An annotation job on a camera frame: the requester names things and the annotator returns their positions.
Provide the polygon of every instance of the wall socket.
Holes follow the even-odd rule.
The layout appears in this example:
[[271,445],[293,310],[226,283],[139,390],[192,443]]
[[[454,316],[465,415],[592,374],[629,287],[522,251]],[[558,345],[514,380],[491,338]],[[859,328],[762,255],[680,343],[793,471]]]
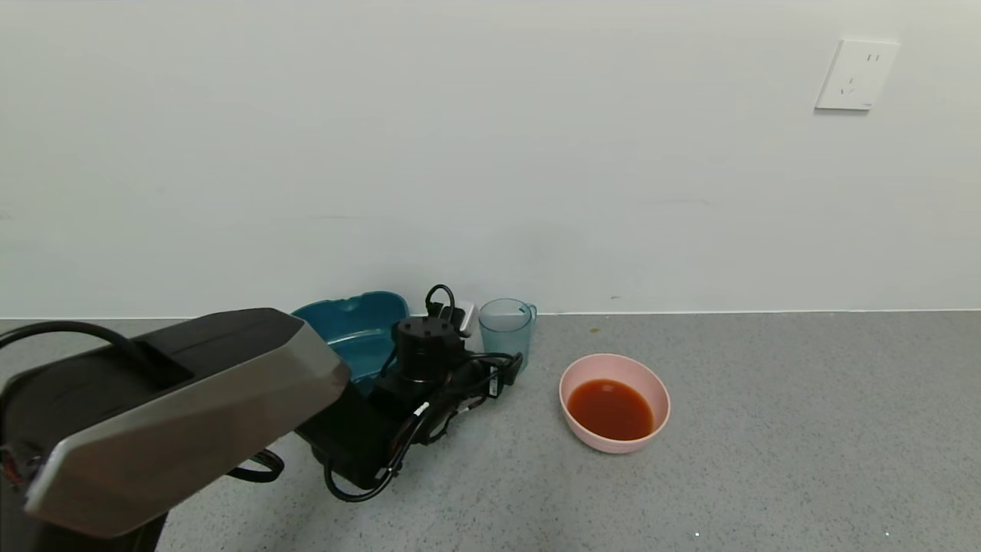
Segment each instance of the wall socket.
[[899,52],[898,42],[842,40],[816,107],[872,109]]

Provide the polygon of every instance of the speckled floor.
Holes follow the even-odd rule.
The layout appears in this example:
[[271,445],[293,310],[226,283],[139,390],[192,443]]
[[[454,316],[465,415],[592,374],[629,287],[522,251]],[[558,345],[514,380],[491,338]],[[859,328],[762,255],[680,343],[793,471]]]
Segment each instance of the speckled floor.
[[[136,334],[169,322],[119,321]],[[0,322],[0,330],[13,326]],[[94,345],[39,337],[16,370]],[[414,448],[389,490],[335,500],[303,442],[275,483],[223,478],[159,549],[977,550],[981,312],[543,316],[499,401]],[[638,359],[673,411],[639,453],[579,443],[557,384],[596,352]]]

